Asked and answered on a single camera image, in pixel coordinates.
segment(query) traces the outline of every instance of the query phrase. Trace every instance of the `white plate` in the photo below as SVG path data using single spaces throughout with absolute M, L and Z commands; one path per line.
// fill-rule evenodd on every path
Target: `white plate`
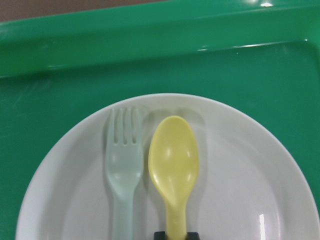
M 318 240 L 309 186 L 282 144 L 259 123 L 223 103 L 186 94 L 151 94 L 87 117 L 51 149 L 20 210 L 17 240 L 111 239 L 112 196 L 103 175 L 111 108 L 139 107 L 145 158 L 153 132 L 170 115 L 193 128 L 200 172 L 187 204 L 187 229 L 203 240 Z M 165 230 L 165 208 L 145 166 L 135 194 L 136 240 Z

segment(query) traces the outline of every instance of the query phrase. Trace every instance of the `spoon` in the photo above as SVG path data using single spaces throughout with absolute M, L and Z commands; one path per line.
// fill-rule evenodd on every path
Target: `spoon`
M 192 129 L 182 117 L 169 116 L 159 124 L 151 140 L 148 168 L 165 204 L 167 240 L 186 240 L 186 206 L 199 158 Z

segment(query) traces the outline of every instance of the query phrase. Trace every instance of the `spoon handle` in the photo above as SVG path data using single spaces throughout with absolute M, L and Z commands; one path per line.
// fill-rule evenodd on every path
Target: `spoon handle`
M 166 206 L 166 235 L 167 240 L 186 240 L 186 204 Z
M 133 196 L 113 198 L 112 240 L 133 240 Z

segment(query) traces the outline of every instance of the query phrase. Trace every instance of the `light green fork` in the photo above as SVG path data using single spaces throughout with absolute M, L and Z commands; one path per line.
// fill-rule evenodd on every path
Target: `light green fork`
M 113 195 L 112 240 L 133 240 L 134 194 L 144 171 L 138 109 L 111 110 L 104 172 Z

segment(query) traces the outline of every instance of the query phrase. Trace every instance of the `scratch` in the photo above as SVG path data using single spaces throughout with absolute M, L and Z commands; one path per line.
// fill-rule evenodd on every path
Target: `scratch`
M 52 81 L 46 81 L 45 85 L 43 86 L 43 90 L 48 90 L 52 85 Z
M 29 89 L 30 85 L 27 85 L 22 91 L 20 91 L 20 94 L 18 96 L 18 98 L 14 101 L 12 108 L 15 109 L 17 104 L 19 102 L 21 102 L 21 99 L 23 98 L 23 96 L 26 94 L 27 90 Z
M 7 137 L 10 137 L 10 126 L 5 126 L 3 128 L 0 128 L 0 139 L 5 139 Z
M 33 84 L 31 91 L 35 91 L 35 90 L 37 89 L 37 86 L 38 86 L 38 85 L 39 85 L 39 82 L 36 81 L 36 82 Z

